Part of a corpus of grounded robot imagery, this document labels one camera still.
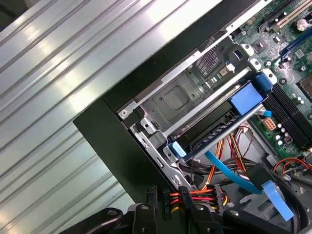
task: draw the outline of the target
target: metal bracket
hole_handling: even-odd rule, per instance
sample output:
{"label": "metal bracket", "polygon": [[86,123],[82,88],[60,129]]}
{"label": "metal bracket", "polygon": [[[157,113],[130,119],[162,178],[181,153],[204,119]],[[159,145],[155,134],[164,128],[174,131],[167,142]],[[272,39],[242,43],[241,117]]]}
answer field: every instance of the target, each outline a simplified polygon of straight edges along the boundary
{"label": "metal bracket", "polygon": [[141,125],[145,130],[148,132],[148,134],[154,134],[157,129],[155,126],[150,122],[146,117],[141,120]]}
{"label": "metal bracket", "polygon": [[184,175],[178,168],[171,167],[166,160],[160,155],[157,149],[153,146],[150,140],[146,137],[143,132],[137,133],[133,127],[130,128],[135,137],[142,143],[146,152],[149,154],[151,159],[159,165],[162,172],[166,175],[166,177],[172,182],[176,189],[179,186],[186,186],[187,188],[191,188],[191,185],[184,178]]}

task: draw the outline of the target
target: expansion slot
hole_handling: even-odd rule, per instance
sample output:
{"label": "expansion slot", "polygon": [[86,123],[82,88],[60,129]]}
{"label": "expansion slot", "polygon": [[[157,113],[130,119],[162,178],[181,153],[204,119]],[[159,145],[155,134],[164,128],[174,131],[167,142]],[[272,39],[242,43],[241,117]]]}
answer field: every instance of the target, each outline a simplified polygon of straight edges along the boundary
{"label": "expansion slot", "polygon": [[291,12],[289,15],[281,19],[276,25],[272,27],[272,29],[278,32],[281,28],[283,28],[286,24],[288,24],[298,15],[300,15],[304,10],[306,10],[311,5],[312,5],[312,0],[306,0],[303,4],[298,6],[293,12]]}
{"label": "expansion slot", "polygon": [[265,17],[263,19],[262,23],[260,24],[260,26],[258,27],[258,32],[260,32],[265,27],[265,25],[268,25],[274,19],[276,19],[278,17],[278,15],[280,15],[281,12],[283,12],[286,7],[288,7],[290,4],[292,4],[292,2],[293,2],[293,0],[287,0],[283,5],[281,5],[275,11],[273,11],[267,17]]}
{"label": "expansion slot", "polygon": [[310,28],[307,32],[302,34],[300,37],[298,37],[296,40],[294,40],[291,44],[289,44],[285,49],[281,52],[281,60],[286,61],[286,58],[288,54],[298,45],[303,43],[307,38],[309,38],[312,35],[312,28]]}

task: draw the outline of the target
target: blue release tab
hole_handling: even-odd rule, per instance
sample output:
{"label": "blue release tab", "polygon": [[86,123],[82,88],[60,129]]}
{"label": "blue release tab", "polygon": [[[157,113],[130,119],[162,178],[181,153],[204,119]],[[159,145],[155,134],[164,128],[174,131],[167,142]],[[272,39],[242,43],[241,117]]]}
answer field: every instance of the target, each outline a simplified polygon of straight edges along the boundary
{"label": "blue release tab", "polygon": [[286,205],[284,200],[278,194],[275,189],[274,183],[269,180],[261,185],[263,187],[263,191],[268,196],[272,204],[276,207],[278,212],[282,215],[282,217],[288,221],[293,217],[292,211]]}
{"label": "blue release tab", "polygon": [[257,84],[261,87],[264,92],[268,92],[273,88],[270,79],[265,74],[260,74],[255,78]]}
{"label": "blue release tab", "polygon": [[263,97],[250,83],[233,95],[230,99],[230,103],[243,116],[262,100]]}
{"label": "blue release tab", "polygon": [[257,114],[264,117],[272,117],[272,111],[259,110]]}
{"label": "blue release tab", "polygon": [[170,149],[174,152],[177,157],[185,157],[186,152],[182,149],[182,147],[176,141],[169,145]]}
{"label": "blue release tab", "polygon": [[235,173],[233,173],[227,166],[223,164],[214,154],[210,151],[205,153],[207,159],[214,164],[220,171],[223,172],[231,181],[238,184],[240,187],[248,190],[253,194],[262,194],[262,191],[259,191],[252,183],[249,181],[244,180],[243,178],[239,177]]}

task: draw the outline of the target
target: pci slot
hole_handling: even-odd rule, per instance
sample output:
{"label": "pci slot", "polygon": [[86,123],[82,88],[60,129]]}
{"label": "pci slot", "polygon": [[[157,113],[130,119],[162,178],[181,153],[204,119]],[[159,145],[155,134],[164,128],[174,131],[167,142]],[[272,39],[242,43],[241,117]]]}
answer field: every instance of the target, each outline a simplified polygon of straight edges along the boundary
{"label": "pci slot", "polygon": [[312,28],[310,28],[307,32],[302,34],[299,38],[294,40],[290,45],[288,45],[285,49],[283,49],[281,52],[282,61],[286,61],[286,58],[289,55],[289,53],[298,45],[303,43],[306,39],[308,39],[311,35],[312,35]]}
{"label": "pci slot", "polygon": [[312,5],[312,0],[306,0],[300,6],[298,6],[294,11],[292,11],[289,15],[281,19],[276,25],[273,26],[273,30],[278,32],[281,28],[283,28],[286,24],[300,15],[304,10],[308,9]]}

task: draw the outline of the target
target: motherboard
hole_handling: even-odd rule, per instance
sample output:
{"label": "motherboard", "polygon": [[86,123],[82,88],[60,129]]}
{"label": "motherboard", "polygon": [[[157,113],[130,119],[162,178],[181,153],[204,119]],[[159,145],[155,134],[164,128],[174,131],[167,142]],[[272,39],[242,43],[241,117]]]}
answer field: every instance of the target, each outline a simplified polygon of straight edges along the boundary
{"label": "motherboard", "polygon": [[232,35],[278,79],[264,102],[273,116],[252,123],[281,158],[312,147],[312,0],[275,0]]}

